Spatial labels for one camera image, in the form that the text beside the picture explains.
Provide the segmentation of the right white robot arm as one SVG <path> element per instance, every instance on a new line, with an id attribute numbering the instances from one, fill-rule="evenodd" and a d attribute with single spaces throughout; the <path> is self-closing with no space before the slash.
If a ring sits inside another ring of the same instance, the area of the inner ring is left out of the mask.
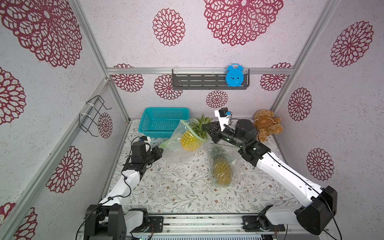
<path id="1" fill-rule="evenodd" d="M 281 161 L 270 148 L 257 139 L 256 128 L 249 120 L 239 120 L 232 129 L 221 122 L 203 125 L 216 144 L 223 140 L 238 147 L 242 158 L 269 174 L 299 201 L 296 206 L 268 206 L 259 214 L 260 225 L 300 225 L 313 235 L 320 235 L 337 213 L 337 191 L 313 183 Z"/>

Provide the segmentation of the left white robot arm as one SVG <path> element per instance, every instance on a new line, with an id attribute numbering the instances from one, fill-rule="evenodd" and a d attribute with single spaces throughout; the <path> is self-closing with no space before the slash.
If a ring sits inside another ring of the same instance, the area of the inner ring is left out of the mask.
<path id="1" fill-rule="evenodd" d="M 104 199 L 87 208 L 75 239 L 78 239 L 82 227 L 84 240 L 125 240 L 133 230 L 152 227 L 146 209 L 133 209 L 124 214 L 122 202 L 132 195 L 147 169 L 162 158 L 163 152 L 164 149 L 158 146 L 152 148 L 148 138 L 132 143 L 119 181 Z"/>

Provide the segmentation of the yellow pineapple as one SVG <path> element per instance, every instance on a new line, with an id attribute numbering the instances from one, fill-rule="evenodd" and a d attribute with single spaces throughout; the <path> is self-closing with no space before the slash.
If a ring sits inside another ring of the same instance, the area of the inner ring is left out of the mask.
<path id="1" fill-rule="evenodd" d="M 187 151 L 197 150 L 209 137 L 208 133 L 204 130 L 203 125 L 209 124 L 211 121 L 212 118 L 205 117 L 204 114 L 202 114 L 200 118 L 193 118 L 187 124 L 187 131 L 181 138 L 182 148 Z"/>

